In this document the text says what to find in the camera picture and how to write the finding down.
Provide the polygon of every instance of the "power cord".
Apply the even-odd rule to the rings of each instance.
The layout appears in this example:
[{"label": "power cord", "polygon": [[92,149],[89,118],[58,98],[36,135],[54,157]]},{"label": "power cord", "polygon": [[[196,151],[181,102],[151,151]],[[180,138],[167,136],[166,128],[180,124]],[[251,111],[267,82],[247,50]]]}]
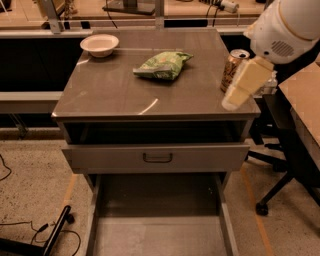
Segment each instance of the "power cord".
[{"label": "power cord", "polygon": [[[35,229],[35,228],[33,227],[32,221],[22,221],[22,222],[14,222],[14,223],[0,223],[0,226],[14,226],[14,225],[22,225],[22,224],[30,224],[31,229],[32,229],[33,231],[35,231],[35,234],[33,235],[32,239],[31,239],[31,243],[30,243],[31,245],[33,244],[33,242],[35,242],[35,243],[45,243],[45,242],[47,242],[47,240],[37,241],[37,239],[36,239],[36,238],[37,238],[37,235],[38,235],[39,233],[45,231],[45,230],[49,227],[49,225],[50,225],[50,226],[56,225],[55,223],[54,223],[54,224],[48,224],[48,223],[46,223],[46,224],[44,224],[43,226],[41,226],[39,229]],[[61,230],[60,233],[61,233],[61,232],[64,232],[64,233],[72,233],[72,234],[75,234],[75,235],[78,237],[79,243],[78,243],[77,249],[76,249],[75,252],[72,254],[72,256],[75,256],[75,255],[78,253],[78,251],[79,251],[79,249],[80,249],[80,246],[81,246],[81,238],[80,238],[80,235],[79,235],[77,232],[72,231],[72,230]]]},{"label": "power cord", "polygon": [[2,161],[2,165],[9,171],[9,173],[8,173],[7,175],[5,175],[4,177],[2,177],[2,178],[0,179],[0,181],[3,181],[3,180],[5,180],[6,178],[8,178],[8,177],[10,176],[10,174],[12,173],[12,170],[10,169],[10,167],[8,167],[8,166],[6,165],[6,163],[4,162],[4,159],[3,159],[3,157],[2,157],[1,154],[0,154],[0,158],[1,158],[1,161]]},{"label": "power cord", "polygon": [[79,240],[78,247],[77,247],[76,251],[72,254],[72,256],[75,256],[78,253],[80,246],[81,246],[81,238],[80,238],[79,234],[75,231],[72,231],[72,230],[61,230],[60,232],[75,234],[78,237],[78,240]]},{"label": "power cord", "polygon": [[116,23],[113,21],[112,17],[110,16],[109,7],[108,7],[108,0],[106,0],[106,6],[105,6],[103,9],[107,12],[108,18],[111,20],[113,26],[114,26],[115,28],[118,28],[118,26],[116,25]]},{"label": "power cord", "polygon": [[211,8],[212,8],[213,6],[215,6],[215,7],[216,7],[216,11],[215,11],[215,13],[214,13],[214,15],[213,15],[213,23],[212,23],[212,27],[214,27],[214,25],[215,25],[215,22],[216,22],[216,19],[217,19],[218,11],[219,11],[219,10],[223,10],[223,8],[224,8],[224,7],[223,7],[223,6],[221,6],[221,5],[211,4],[211,5],[209,6],[208,10],[207,10],[206,19],[209,17],[209,12],[210,12],[210,10],[211,10]]}]

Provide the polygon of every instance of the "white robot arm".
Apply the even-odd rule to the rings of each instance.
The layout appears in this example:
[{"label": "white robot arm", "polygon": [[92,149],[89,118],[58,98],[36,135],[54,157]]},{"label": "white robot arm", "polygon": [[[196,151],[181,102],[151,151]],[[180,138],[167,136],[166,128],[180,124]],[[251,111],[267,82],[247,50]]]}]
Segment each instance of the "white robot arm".
[{"label": "white robot arm", "polygon": [[240,107],[271,77],[273,64],[286,64],[312,49],[320,37],[319,0],[275,0],[244,33],[256,57],[243,61],[222,102]]}]

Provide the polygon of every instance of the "soda can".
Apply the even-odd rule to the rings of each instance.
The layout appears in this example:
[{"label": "soda can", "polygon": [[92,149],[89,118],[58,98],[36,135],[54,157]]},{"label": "soda can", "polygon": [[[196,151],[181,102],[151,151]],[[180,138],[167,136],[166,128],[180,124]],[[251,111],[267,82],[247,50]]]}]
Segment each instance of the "soda can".
[{"label": "soda can", "polygon": [[229,85],[232,83],[232,79],[240,63],[243,60],[248,60],[249,57],[250,57],[250,53],[242,49],[236,49],[230,52],[228,56],[228,60],[224,67],[222,81],[220,85],[220,88],[223,92],[226,92]]}]

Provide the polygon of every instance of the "bowl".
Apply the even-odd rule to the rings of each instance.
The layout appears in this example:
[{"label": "bowl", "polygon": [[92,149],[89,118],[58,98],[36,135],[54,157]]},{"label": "bowl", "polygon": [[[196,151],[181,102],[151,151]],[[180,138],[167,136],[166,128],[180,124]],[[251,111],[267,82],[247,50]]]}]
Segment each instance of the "bowl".
[{"label": "bowl", "polygon": [[83,39],[80,47],[93,57],[104,58],[113,52],[119,44],[119,39],[113,35],[98,34]]}]

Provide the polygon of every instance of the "chip bag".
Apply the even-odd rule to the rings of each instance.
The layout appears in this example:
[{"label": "chip bag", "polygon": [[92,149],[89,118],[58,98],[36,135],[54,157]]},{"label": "chip bag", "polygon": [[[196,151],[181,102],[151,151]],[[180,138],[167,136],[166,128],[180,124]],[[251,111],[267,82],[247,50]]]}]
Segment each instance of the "chip bag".
[{"label": "chip bag", "polygon": [[192,57],[183,52],[162,52],[148,59],[140,68],[134,68],[133,73],[140,77],[174,80],[184,63]]}]

